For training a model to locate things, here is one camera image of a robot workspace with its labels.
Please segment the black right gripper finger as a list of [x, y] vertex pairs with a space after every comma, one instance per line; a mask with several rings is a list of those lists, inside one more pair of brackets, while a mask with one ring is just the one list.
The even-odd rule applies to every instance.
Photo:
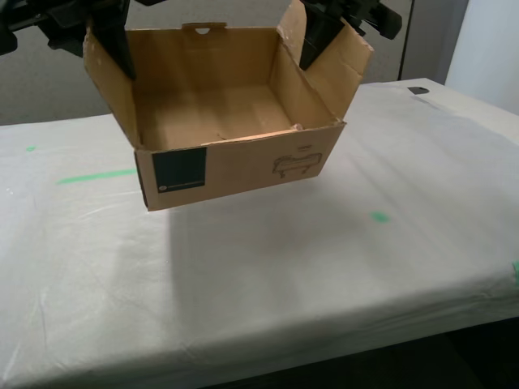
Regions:
[[402, 28], [402, 17], [379, 3], [376, 8], [377, 30], [386, 39], [394, 40]]
[[308, 70], [343, 29], [342, 6], [305, 6], [307, 17], [299, 67]]

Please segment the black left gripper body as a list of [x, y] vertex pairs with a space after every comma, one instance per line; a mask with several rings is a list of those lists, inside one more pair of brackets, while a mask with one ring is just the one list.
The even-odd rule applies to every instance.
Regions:
[[1, 2], [1, 54], [18, 48], [16, 32], [30, 27], [39, 28], [53, 24], [71, 28], [83, 24], [87, 32], [88, 4], [128, 4], [128, 1], [2, 1]]

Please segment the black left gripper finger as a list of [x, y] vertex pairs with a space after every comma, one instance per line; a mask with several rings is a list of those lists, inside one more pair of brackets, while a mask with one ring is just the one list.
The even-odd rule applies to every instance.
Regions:
[[51, 49], [61, 49], [79, 58], [84, 56], [85, 35], [86, 27], [83, 24], [71, 28], [60, 28], [53, 24], [45, 27], [45, 36]]
[[130, 79], [135, 79], [125, 25], [128, 4], [88, 4], [87, 41], [95, 38]]

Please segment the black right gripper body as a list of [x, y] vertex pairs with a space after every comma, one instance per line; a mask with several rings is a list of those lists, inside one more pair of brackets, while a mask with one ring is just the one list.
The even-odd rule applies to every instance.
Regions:
[[384, 21], [383, 6], [380, 1], [329, 0], [302, 1], [307, 11], [325, 19], [341, 20], [358, 25], [363, 21], [379, 25]]

